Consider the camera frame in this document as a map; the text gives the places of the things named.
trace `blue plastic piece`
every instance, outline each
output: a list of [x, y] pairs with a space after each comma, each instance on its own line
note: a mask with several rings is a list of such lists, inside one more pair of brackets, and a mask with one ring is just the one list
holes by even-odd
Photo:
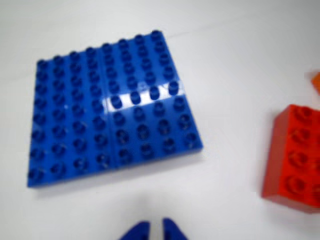
[[38, 61], [29, 187], [202, 147], [160, 31]]
[[164, 240], [188, 240], [178, 226], [169, 218], [163, 219]]
[[120, 240], [149, 240], [150, 223], [147, 221], [139, 222], [131, 228]]
[[[164, 218], [162, 223], [163, 240], [188, 240], [171, 219]], [[148, 240], [149, 232], [150, 223], [148, 221], [142, 221], [131, 228], [120, 240]]]

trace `toy building block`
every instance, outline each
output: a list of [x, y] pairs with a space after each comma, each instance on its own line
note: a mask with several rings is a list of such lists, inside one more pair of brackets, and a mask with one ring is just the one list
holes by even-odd
[[318, 72], [317, 75], [315, 75], [312, 78], [312, 84], [314, 88], [317, 90], [317, 92], [320, 94], [320, 72]]
[[160, 31], [38, 61], [29, 187], [202, 147]]
[[320, 212], [320, 111], [289, 105], [276, 117], [262, 197]]

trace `blue lego brick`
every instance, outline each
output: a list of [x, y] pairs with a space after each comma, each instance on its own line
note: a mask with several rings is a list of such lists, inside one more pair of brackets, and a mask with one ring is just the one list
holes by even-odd
[[38, 61], [29, 187], [202, 147], [160, 31]]

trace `lego stud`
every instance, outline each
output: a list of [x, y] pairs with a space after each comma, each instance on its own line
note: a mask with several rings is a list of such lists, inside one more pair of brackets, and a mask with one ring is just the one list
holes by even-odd
[[107, 54], [104, 56], [104, 63], [106, 65], [113, 65], [115, 63], [115, 59], [111, 54]]
[[151, 67], [152, 67], [152, 63], [151, 63], [150, 59], [149, 59], [149, 58], [146, 58], [146, 57], [143, 58], [143, 59], [142, 59], [142, 63], [141, 63], [141, 67], [142, 67], [142, 69], [145, 70], [145, 71], [150, 70]]
[[75, 104], [72, 106], [72, 113], [75, 117], [81, 117], [85, 113], [85, 110], [81, 105]]
[[47, 105], [47, 101], [42, 98], [42, 97], [38, 97], [35, 101], [34, 101], [34, 105], [38, 108], [38, 109], [43, 109], [46, 105]]
[[128, 88], [135, 90], [138, 87], [138, 82], [134, 76], [129, 76], [126, 81]]
[[45, 136], [43, 130], [34, 130], [31, 134], [31, 138], [38, 143], [41, 143], [45, 139]]
[[162, 119], [158, 123], [158, 131], [162, 135], [170, 133], [170, 124], [166, 119]]
[[166, 53], [162, 53], [159, 58], [159, 62], [162, 66], [165, 66], [169, 63], [169, 55]]
[[95, 160], [103, 169], [107, 169], [110, 166], [110, 157], [108, 155], [99, 154], [98, 156], [96, 156]]
[[65, 96], [61, 93], [57, 93], [52, 97], [55, 105], [60, 106], [65, 103]]
[[178, 119], [178, 125], [182, 130], [186, 130], [191, 126], [191, 119], [188, 114], [182, 114]]
[[88, 168], [88, 161], [85, 157], [79, 157], [73, 161], [73, 167], [77, 171], [83, 172]]
[[81, 101], [84, 98], [84, 94], [78, 88], [71, 92], [72, 98], [75, 101]]
[[160, 96], [160, 92], [157, 86], [150, 87], [149, 93], [152, 100], [157, 100]]
[[105, 54], [110, 54], [112, 52], [112, 45], [110, 43], [104, 43], [102, 45], [102, 51]]
[[48, 79], [48, 74], [46, 74], [45, 72], [39, 71], [36, 73], [36, 78], [39, 81], [44, 82]]
[[72, 124], [72, 128], [76, 134], [83, 134], [86, 131], [86, 124], [82, 121], [75, 121]]
[[54, 120], [56, 120], [57, 122], [66, 118], [66, 114], [65, 114], [65, 111], [63, 108], [53, 110], [52, 116], [53, 116]]
[[132, 155], [127, 149], [121, 149], [118, 155], [119, 155], [121, 164], [127, 165], [132, 162]]
[[177, 81], [171, 81], [169, 83], [169, 94], [174, 96], [174, 95], [177, 95], [179, 91], [179, 84]]
[[197, 144], [197, 135], [193, 132], [188, 133], [184, 137], [184, 144], [187, 148], [192, 149]]
[[142, 121], [146, 118], [146, 115], [144, 113], [144, 110], [141, 107], [136, 107], [133, 110], [133, 117], [137, 121]]
[[95, 127], [95, 129], [97, 130], [102, 130], [105, 128], [106, 126], [106, 121], [102, 119], [102, 117], [100, 116], [96, 116], [93, 120], [93, 125]]
[[310, 131], [304, 128], [293, 129], [290, 137], [294, 142], [305, 145], [310, 139]]
[[94, 142], [97, 147], [101, 148], [108, 144], [108, 138], [103, 134], [97, 134], [94, 136]]
[[157, 41], [155, 43], [154, 49], [157, 53], [161, 53], [166, 49], [166, 46], [163, 41]]
[[97, 83], [100, 80], [99, 75], [95, 71], [89, 72], [89, 78], [91, 83]]
[[133, 91], [131, 94], [130, 94], [130, 98], [131, 98], [131, 102], [133, 104], [139, 104], [141, 102], [141, 98], [140, 98], [140, 95], [137, 91]]
[[96, 84], [93, 84], [90, 87], [90, 93], [93, 97], [100, 97], [102, 94], [102, 90], [100, 87], [98, 87]]
[[146, 57], [148, 55], [148, 50], [145, 46], [140, 46], [138, 47], [138, 55], [140, 57]]
[[53, 136], [57, 139], [63, 138], [66, 135], [66, 129], [63, 126], [56, 125], [52, 128]]
[[134, 37], [134, 42], [137, 45], [142, 45], [145, 42], [144, 36], [142, 36], [141, 34], [138, 34]]
[[119, 96], [112, 96], [111, 104], [115, 109], [120, 109], [122, 107], [122, 102]]
[[81, 66], [75, 62], [70, 64], [70, 70], [71, 72], [73, 72], [74, 74], [77, 74], [80, 72], [81, 70]]
[[161, 32], [159, 31], [159, 30], [153, 30], [152, 32], [151, 32], [151, 39], [153, 40], [153, 41], [157, 41], [157, 40], [159, 40], [161, 38]]
[[92, 57], [94, 57], [96, 55], [96, 50], [93, 47], [88, 47], [85, 50], [85, 53], [89, 58], [92, 58]]
[[48, 63], [45, 60], [41, 59], [37, 62], [37, 66], [38, 68], [45, 70], [48, 67]]
[[131, 62], [126, 62], [123, 66], [123, 70], [127, 75], [133, 74], [135, 72], [135, 68], [131, 64]]
[[153, 112], [156, 116], [162, 116], [165, 114], [165, 106], [162, 102], [158, 101], [154, 104]]
[[70, 81], [74, 87], [80, 87], [82, 85], [82, 79], [80, 77], [73, 76]]
[[109, 79], [115, 79], [117, 77], [117, 72], [113, 67], [108, 67], [106, 69], [106, 75]]
[[167, 138], [166, 140], [164, 140], [162, 147], [167, 154], [171, 154], [176, 150], [176, 144], [172, 138]]
[[42, 149], [39, 148], [34, 148], [30, 152], [30, 158], [33, 160], [39, 161], [44, 159], [45, 157], [45, 152]]
[[145, 82], [146, 82], [148, 85], [153, 85], [153, 84], [156, 82], [156, 76], [155, 76], [155, 74], [154, 74], [152, 71], [148, 71], [148, 72], [145, 74]]
[[87, 148], [87, 142], [83, 138], [77, 138], [73, 141], [73, 147], [77, 152], [83, 152]]
[[316, 184], [313, 186], [312, 193], [314, 199], [320, 203], [320, 184]]
[[308, 164], [308, 156], [302, 152], [292, 151], [288, 154], [288, 160], [291, 165], [298, 169], [305, 169]]
[[56, 157], [61, 157], [66, 152], [66, 146], [61, 143], [57, 143], [51, 147], [51, 151]]
[[118, 42], [118, 44], [119, 44], [119, 48], [120, 48], [121, 50], [127, 49], [127, 48], [129, 47], [129, 43], [128, 43], [128, 41], [125, 40], [125, 39], [120, 39], [119, 42]]
[[111, 81], [109, 81], [108, 85], [109, 85], [109, 91], [111, 93], [116, 94], [119, 92], [120, 87], [116, 81], [111, 80]]
[[37, 94], [44, 95], [47, 92], [47, 90], [48, 90], [47, 87], [41, 83], [38, 83], [35, 86], [35, 91]]
[[43, 113], [36, 113], [33, 116], [33, 121], [38, 125], [43, 125], [46, 122], [46, 115], [44, 115]]
[[65, 88], [65, 83], [61, 80], [55, 80], [52, 84], [56, 91], [62, 91]]
[[140, 151], [141, 151], [142, 156], [145, 159], [149, 159], [154, 155], [154, 150], [152, 149], [151, 145], [148, 143], [141, 145]]
[[113, 121], [115, 125], [122, 126], [123, 124], [125, 124], [126, 119], [121, 112], [116, 112], [115, 114], [113, 114]]
[[62, 69], [62, 68], [60, 68], [60, 67], [55, 67], [54, 69], [53, 69], [53, 74], [57, 77], [57, 78], [60, 78], [60, 77], [62, 77], [63, 75], [65, 75], [65, 71]]
[[39, 181], [44, 177], [44, 175], [45, 171], [42, 168], [33, 168], [28, 173], [28, 179], [30, 181]]
[[104, 110], [104, 106], [102, 105], [102, 103], [98, 99], [93, 100], [91, 102], [91, 105], [92, 105], [93, 111], [95, 111], [96, 113], [101, 113]]
[[131, 56], [130, 52], [128, 52], [127, 50], [125, 50], [121, 53], [121, 59], [123, 62], [128, 62], [131, 60], [131, 58], [132, 58], [132, 56]]
[[301, 123], [310, 125], [312, 123], [312, 110], [309, 107], [296, 107], [294, 110], [294, 116]]
[[96, 69], [98, 67], [98, 63], [96, 60], [94, 60], [93, 58], [89, 58], [87, 60], [87, 65], [89, 69]]
[[289, 176], [285, 180], [285, 188], [294, 195], [303, 195], [306, 189], [306, 183], [295, 176]]
[[59, 56], [59, 55], [56, 55], [54, 58], [53, 58], [53, 61], [56, 65], [62, 65], [64, 64], [64, 59]]
[[129, 134], [126, 131], [120, 129], [116, 131], [115, 135], [119, 144], [124, 145], [129, 142]]
[[163, 76], [165, 77], [165, 79], [167, 80], [171, 80], [174, 78], [174, 69], [171, 66], [166, 66], [163, 70]]
[[137, 132], [138, 138], [141, 140], [146, 140], [150, 135], [149, 128], [144, 124], [139, 125], [136, 128], [136, 132]]
[[76, 51], [72, 51], [70, 52], [69, 57], [72, 61], [76, 62], [80, 59], [80, 54], [77, 53]]
[[61, 177], [66, 172], [66, 166], [63, 162], [58, 162], [50, 167], [50, 173], [55, 177]]
[[182, 96], [176, 96], [173, 102], [173, 108], [176, 111], [182, 111], [185, 108], [185, 100]]

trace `blue lego duplo plate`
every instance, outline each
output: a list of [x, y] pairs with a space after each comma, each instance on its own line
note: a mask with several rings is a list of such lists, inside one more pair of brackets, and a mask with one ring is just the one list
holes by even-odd
[[160, 31], [38, 61], [29, 187], [202, 147]]

